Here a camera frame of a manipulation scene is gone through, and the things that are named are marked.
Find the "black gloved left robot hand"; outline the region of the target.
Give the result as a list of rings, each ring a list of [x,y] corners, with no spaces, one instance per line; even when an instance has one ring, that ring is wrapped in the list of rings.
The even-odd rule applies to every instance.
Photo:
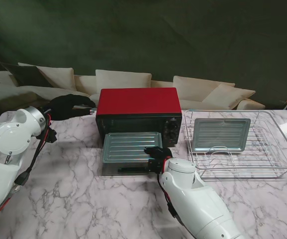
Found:
[[[68,94],[52,99],[40,108],[43,114],[49,114],[52,120],[67,120],[90,115],[96,104],[89,98]]]

